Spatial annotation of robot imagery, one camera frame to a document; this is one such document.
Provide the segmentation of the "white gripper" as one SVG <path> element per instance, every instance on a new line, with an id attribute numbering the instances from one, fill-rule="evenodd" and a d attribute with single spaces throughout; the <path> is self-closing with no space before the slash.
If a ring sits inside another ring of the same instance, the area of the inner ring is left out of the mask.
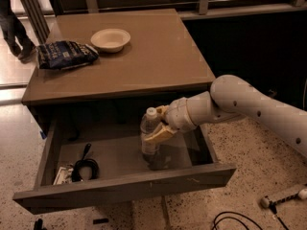
<path id="1" fill-rule="evenodd" d="M 186 98 L 172 101 L 169 105 L 161 105 L 156 108 L 163 121 L 168 125 L 160 123 L 150 134 L 142 134 L 141 140 L 150 144 L 159 144 L 171 139 L 177 131 L 188 132 L 196 128 L 189 112 Z"/>

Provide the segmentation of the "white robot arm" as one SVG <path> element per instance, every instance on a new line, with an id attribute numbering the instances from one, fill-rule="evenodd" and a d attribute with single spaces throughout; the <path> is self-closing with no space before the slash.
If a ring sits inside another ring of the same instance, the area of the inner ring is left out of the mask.
<path id="1" fill-rule="evenodd" d="M 307 156 L 307 112 L 272 99 L 233 75 L 216 78 L 208 91 L 150 107 L 142 118 L 141 148 L 148 155 L 178 132 L 247 116 Z"/>

